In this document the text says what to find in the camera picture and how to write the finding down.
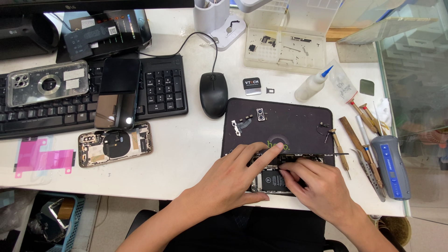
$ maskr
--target glue bottle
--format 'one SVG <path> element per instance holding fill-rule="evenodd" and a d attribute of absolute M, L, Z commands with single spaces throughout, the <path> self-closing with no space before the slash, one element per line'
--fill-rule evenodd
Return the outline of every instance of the glue bottle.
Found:
<path fill-rule="evenodd" d="M 306 81 L 302 85 L 300 85 L 300 87 L 294 93 L 296 100 L 300 102 L 306 102 L 319 91 L 321 91 L 323 86 L 325 85 L 325 81 L 328 78 L 327 74 L 328 72 L 330 72 L 330 69 L 332 67 L 333 66 L 331 66 L 322 74 L 311 75 L 310 77 L 308 77 L 308 79 L 306 79 Z"/>

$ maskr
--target hand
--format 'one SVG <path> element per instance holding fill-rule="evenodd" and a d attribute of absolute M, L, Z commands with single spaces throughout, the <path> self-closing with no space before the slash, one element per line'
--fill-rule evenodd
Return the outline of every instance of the hand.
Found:
<path fill-rule="evenodd" d="M 261 192 L 245 193 L 253 179 L 282 150 L 278 143 L 267 150 L 251 166 L 247 163 L 255 153 L 267 149 L 264 143 L 240 144 L 230 154 L 218 159 L 194 187 L 185 190 L 174 201 L 182 201 L 205 219 L 245 204 L 269 200 Z"/>
<path fill-rule="evenodd" d="M 301 158 L 295 163 L 280 165 L 280 169 L 286 187 L 299 201 L 334 226 L 343 225 L 359 211 L 364 212 L 350 198 L 338 168 Z M 297 183 L 300 178 L 307 183 L 307 187 L 303 188 Z"/>

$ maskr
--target computer keyboard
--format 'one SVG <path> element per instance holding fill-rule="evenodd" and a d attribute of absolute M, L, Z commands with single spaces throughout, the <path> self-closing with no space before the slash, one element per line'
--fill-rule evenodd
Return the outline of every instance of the computer keyboard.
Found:
<path fill-rule="evenodd" d="M 145 58 L 136 121 L 188 113 L 182 56 Z M 89 62 L 90 92 L 23 107 L 6 106 L 6 77 L 0 74 L 0 139 L 34 137 L 93 128 L 104 61 Z"/>

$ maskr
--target pink adhesive strip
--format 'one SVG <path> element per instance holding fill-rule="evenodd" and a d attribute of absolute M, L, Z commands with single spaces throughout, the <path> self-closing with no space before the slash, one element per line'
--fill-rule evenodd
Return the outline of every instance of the pink adhesive strip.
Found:
<path fill-rule="evenodd" d="M 40 152 L 40 146 L 45 144 L 45 139 L 21 143 L 16 178 L 21 178 L 26 171 L 65 169 L 65 174 L 72 172 L 73 150 Z"/>

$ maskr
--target white holder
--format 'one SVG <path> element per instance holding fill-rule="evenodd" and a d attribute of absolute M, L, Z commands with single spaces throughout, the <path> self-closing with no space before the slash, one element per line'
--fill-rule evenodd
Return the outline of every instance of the white holder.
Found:
<path fill-rule="evenodd" d="M 203 8 L 205 0 L 194 0 L 193 18 L 194 29 L 210 35 L 217 40 L 218 51 L 224 51 L 235 42 L 246 30 L 246 23 L 236 15 L 230 15 L 230 0 L 213 0 L 207 8 Z M 232 21 L 232 32 L 228 33 Z M 213 41 L 202 34 L 198 34 L 203 40 L 215 48 Z"/>

